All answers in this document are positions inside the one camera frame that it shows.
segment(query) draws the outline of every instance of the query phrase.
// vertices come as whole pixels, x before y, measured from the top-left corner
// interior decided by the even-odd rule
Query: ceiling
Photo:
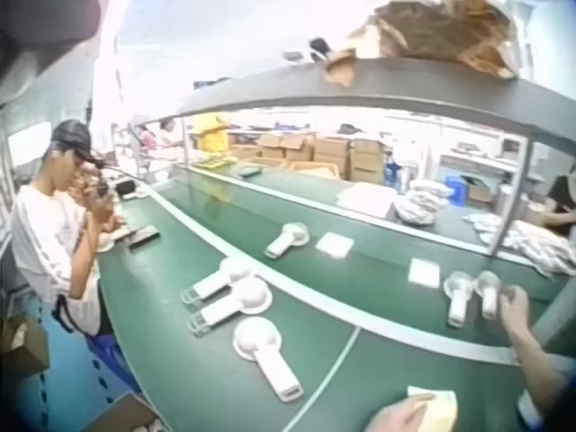
[[[194,80],[285,64],[282,52],[344,37],[382,0],[132,0],[118,36],[124,89],[143,104]]]
[[[384,1],[130,0],[117,38],[125,96],[153,105],[189,94],[194,80],[281,67],[284,50],[305,50],[316,36],[338,44]],[[83,116],[96,51],[93,41],[78,47],[9,106],[8,132]]]

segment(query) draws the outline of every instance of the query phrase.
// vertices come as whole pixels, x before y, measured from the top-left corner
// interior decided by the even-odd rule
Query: blue floor
[[[77,432],[130,388],[87,349],[83,336],[66,333],[36,298],[25,305],[49,335],[50,369],[23,380],[11,395],[34,430]]]

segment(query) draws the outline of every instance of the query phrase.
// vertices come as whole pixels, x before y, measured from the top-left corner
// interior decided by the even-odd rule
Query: worker in yellow shirt
[[[198,147],[210,153],[226,153],[230,149],[227,129],[230,124],[221,112],[207,112],[193,117]]]

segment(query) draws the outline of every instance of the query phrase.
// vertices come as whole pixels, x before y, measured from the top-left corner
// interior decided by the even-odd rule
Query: white t-shirt
[[[52,309],[58,294],[67,299],[72,320],[87,334],[100,329],[98,280],[94,262],[81,300],[68,297],[72,275],[72,256],[84,224],[86,209],[67,193],[47,196],[33,186],[22,186],[13,206],[12,247],[16,265],[30,287]],[[60,317],[73,329],[66,313]]]

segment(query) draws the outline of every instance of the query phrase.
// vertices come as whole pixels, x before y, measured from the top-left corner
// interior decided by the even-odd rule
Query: yellow shirt
[[[205,114],[197,114],[193,117],[193,121],[194,131],[198,134],[200,150],[220,153],[229,150],[228,133],[226,130],[218,130],[201,136],[204,131],[209,131],[219,126],[228,126],[228,122],[223,118],[221,113],[207,112]]]

